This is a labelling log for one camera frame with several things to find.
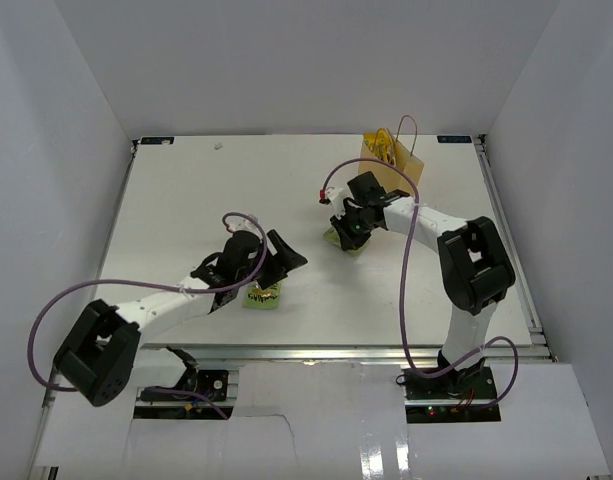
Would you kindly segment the light green sachet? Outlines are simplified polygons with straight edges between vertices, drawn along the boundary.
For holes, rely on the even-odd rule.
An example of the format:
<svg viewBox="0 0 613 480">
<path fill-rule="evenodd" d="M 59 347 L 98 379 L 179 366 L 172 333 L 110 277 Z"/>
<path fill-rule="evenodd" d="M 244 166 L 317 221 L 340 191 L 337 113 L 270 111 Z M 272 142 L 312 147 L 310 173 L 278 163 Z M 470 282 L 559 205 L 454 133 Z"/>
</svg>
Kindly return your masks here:
<svg viewBox="0 0 613 480">
<path fill-rule="evenodd" d="M 338 250 L 340 250 L 342 253 L 345 253 L 346 255 L 349 256 L 353 256 L 353 257 L 357 257 L 359 255 L 362 254 L 362 252 L 368 247 L 369 245 L 369 241 L 367 241 L 364 245 L 362 245 L 361 247 L 359 247 L 358 249 L 349 249 L 349 250 L 343 250 L 342 246 L 341 246 L 341 240 L 340 237 L 337 233 L 337 231 L 335 230 L 334 227 L 329 227 L 323 234 L 323 238 L 324 240 L 331 244 L 332 246 L 334 246 L 335 248 L 337 248 Z"/>
</svg>

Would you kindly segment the yellow M&M packet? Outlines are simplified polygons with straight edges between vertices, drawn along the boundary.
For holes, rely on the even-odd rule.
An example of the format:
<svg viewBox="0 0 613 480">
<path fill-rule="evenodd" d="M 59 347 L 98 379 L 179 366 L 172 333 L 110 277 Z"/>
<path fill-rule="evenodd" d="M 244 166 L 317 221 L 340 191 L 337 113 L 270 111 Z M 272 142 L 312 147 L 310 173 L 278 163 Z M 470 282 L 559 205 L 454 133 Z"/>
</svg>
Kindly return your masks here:
<svg viewBox="0 0 613 480">
<path fill-rule="evenodd" d="M 390 137 L 385 130 L 365 134 L 364 143 L 375 158 L 387 161 Z"/>
<path fill-rule="evenodd" d="M 379 128 L 375 134 L 374 153 L 382 162 L 396 165 L 395 140 L 385 127 Z"/>
</svg>

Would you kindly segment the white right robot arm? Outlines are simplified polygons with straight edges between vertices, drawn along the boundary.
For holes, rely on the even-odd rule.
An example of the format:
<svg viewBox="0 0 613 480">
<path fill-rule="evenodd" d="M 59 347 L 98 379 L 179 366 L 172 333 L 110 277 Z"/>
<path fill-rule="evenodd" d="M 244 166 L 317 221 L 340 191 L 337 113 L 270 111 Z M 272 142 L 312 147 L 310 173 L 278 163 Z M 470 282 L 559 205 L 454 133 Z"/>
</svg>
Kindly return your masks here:
<svg viewBox="0 0 613 480">
<path fill-rule="evenodd" d="M 483 366 L 486 335 L 498 304 L 515 284 L 516 274 L 493 220 L 466 220 L 426 207 L 418 190 L 391 191 L 366 171 L 344 188 L 324 186 L 323 204 L 331 205 L 331 227 L 346 252 L 361 250 L 377 229 L 418 242 L 439 260 L 444 291 L 452 304 L 447 337 L 433 370 L 409 366 L 407 384 L 426 384 L 458 399 L 470 391 Z"/>
</svg>

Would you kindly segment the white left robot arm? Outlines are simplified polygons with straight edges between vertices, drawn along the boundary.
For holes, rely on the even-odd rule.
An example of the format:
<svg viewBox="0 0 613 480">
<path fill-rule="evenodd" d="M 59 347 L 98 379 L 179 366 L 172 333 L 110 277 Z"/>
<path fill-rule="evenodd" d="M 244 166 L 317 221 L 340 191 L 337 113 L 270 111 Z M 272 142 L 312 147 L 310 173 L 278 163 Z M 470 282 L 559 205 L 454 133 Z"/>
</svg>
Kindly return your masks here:
<svg viewBox="0 0 613 480">
<path fill-rule="evenodd" d="M 108 404 L 130 384 L 188 398 L 198 378 L 190 355 L 172 347 L 149 349 L 147 343 L 173 327 L 214 313 L 248 284 L 271 287 L 307 262 L 274 230 L 266 238 L 239 230 L 222 251 L 206 257 L 169 291 L 160 289 L 117 305 L 102 299 L 90 302 L 53 364 L 94 407 Z"/>
</svg>

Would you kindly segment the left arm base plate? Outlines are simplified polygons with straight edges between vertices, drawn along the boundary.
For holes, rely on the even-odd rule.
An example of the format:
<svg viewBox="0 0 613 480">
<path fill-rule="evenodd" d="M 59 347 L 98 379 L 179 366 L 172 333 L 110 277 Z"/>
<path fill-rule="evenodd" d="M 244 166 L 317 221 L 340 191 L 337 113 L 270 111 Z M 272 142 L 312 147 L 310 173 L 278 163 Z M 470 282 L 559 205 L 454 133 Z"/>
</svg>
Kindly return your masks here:
<svg viewBox="0 0 613 480">
<path fill-rule="evenodd" d="M 227 370 L 188 369 L 173 387 L 148 387 L 137 397 L 133 417 L 142 420 L 227 420 L 234 401 L 229 398 Z"/>
</svg>

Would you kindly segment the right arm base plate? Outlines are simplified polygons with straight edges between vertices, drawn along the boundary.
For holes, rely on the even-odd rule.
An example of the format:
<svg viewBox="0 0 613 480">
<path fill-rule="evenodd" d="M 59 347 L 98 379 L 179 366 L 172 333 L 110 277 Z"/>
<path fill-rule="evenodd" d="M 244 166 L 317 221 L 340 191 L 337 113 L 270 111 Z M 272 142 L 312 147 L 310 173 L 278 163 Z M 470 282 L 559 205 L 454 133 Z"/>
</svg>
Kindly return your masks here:
<svg viewBox="0 0 613 480">
<path fill-rule="evenodd" d="M 404 390 L 409 425 L 501 421 L 500 407 L 489 406 L 498 395 L 489 367 L 459 384 L 447 377 L 423 379 L 408 372 L 398 375 L 395 383 Z"/>
</svg>

